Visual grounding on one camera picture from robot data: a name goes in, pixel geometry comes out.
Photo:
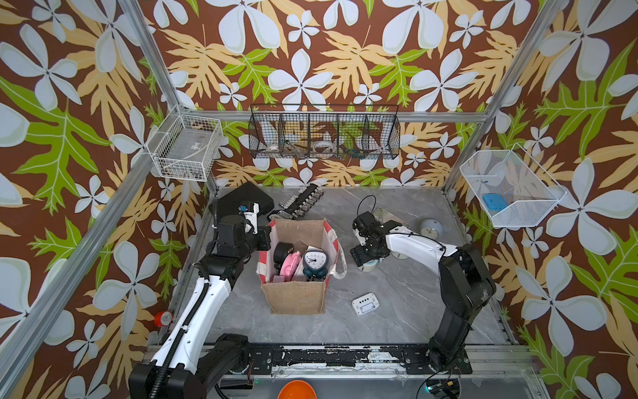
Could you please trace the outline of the small white digital clock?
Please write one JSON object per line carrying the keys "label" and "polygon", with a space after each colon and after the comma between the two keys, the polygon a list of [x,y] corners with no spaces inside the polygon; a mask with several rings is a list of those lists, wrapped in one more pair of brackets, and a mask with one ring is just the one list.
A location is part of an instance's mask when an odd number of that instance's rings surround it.
{"label": "small white digital clock", "polygon": [[368,293],[352,300],[352,307],[357,316],[369,314],[380,307],[380,302],[374,293]]}

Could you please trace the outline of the grey round globe clock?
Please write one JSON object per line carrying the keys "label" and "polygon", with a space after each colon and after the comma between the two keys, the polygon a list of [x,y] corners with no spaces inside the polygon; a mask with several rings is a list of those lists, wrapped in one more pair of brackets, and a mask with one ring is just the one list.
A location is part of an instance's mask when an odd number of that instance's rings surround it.
{"label": "grey round globe clock", "polygon": [[430,239],[438,239],[444,232],[444,226],[437,219],[424,219],[420,224],[420,234]]}

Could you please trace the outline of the cream and blue alarm clock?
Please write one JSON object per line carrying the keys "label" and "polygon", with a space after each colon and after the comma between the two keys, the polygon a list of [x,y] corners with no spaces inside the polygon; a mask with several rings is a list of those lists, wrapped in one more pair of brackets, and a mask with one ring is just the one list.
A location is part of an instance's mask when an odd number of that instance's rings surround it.
{"label": "cream and blue alarm clock", "polygon": [[368,262],[362,264],[362,266],[358,266],[358,269],[364,273],[370,273],[375,270],[377,264],[379,264],[378,259],[373,259]]}

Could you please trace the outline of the black twin-bell alarm clock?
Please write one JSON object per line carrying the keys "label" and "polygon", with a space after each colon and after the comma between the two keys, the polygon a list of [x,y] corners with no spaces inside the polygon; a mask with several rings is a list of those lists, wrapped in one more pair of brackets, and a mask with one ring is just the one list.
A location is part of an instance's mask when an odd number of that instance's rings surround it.
{"label": "black twin-bell alarm clock", "polygon": [[273,252],[273,262],[274,267],[277,270],[280,270],[283,266],[284,261],[287,259],[289,254],[294,252],[294,245],[287,242],[279,242]]}

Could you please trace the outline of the pink twin-bell alarm clock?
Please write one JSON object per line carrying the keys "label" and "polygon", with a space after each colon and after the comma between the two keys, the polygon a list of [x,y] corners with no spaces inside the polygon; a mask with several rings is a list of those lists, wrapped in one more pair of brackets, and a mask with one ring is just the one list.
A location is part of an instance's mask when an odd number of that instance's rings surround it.
{"label": "pink twin-bell alarm clock", "polygon": [[286,256],[282,262],[282,266],[279,271],[279,275],[283,277],[284,282],[289,282],[295,275],[299,264],[301,263],[302,256],[299,251],[292,252]]}

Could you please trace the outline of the mirror digital clock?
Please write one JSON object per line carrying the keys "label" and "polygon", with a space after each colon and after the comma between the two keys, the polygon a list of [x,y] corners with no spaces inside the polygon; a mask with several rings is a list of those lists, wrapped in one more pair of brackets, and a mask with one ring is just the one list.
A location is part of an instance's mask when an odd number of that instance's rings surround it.
{"label": "mirror digital clock", "polygon": [[375,218],[382,224],[385,224],[389,221],[395,221],[399,224],[405,225],[405,221],[399,216],[392,214],[390,211],[384,208],[378,208],[373,212]]}

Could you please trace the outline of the canvas bag with red sides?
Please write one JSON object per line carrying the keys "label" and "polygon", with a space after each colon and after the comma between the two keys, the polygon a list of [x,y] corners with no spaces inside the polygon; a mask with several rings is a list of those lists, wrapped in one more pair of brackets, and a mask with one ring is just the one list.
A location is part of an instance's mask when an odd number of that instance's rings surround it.
{"label": "canvas bag with red sides", "polygon": [[[271,249],[259,253],[257,275],[261,288],[273,314],[323,314],[327,289],[332,280],[347,276],[347,261],[337,232],[326,219],[276,219],[271,228]],[[309,249],[320,249],[327,254],[327,274],[309,279],[299,264],[291,279],[281,277],[276,269],[275,253],[278,244],[290,244],[294,252],[305,254]]]}

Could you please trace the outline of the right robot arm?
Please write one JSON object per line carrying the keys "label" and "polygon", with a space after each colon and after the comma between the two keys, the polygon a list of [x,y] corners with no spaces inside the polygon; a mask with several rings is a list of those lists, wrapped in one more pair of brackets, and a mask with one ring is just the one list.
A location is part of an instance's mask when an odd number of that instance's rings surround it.
{"label": "right robot arm", "polygon": [[445,312],[428,343],[426,366],[435,372],[455,367],[473,322],[496,292],[488,267],[473,245],[443,244],[403,224],[379,221],[370,211],[352,222],[362,243],[350,250],[358,267],[385,259],[392,252],[417,261],[439,278]]}

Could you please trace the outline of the dark green alarm clock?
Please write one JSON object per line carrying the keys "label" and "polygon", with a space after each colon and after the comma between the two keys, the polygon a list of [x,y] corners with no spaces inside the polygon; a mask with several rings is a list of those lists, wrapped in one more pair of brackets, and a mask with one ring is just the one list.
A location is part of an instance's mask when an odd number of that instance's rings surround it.
{"label": "dark green alarm clock", "polygon": [[309,249],[302,257],[303,274],[309,280],[324,279],[328,274],[329,257],[322,249]]}

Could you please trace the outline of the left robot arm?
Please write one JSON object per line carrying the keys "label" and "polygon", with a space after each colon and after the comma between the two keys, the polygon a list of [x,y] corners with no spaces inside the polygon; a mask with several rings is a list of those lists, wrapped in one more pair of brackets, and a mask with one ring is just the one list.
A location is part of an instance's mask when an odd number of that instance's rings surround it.
{"label": "left robot arm", "polygon": [[249,364],[249,341],[226,333],[207,354],[206,337],[244,265],[253,253],[270,248],[271,229],[258,223],[260,205],[242,201],[216,224],[212,249],[194,263],[199,277],[184,313],[148,363],[129,378],[133,398],[206,398],[231,370]]}

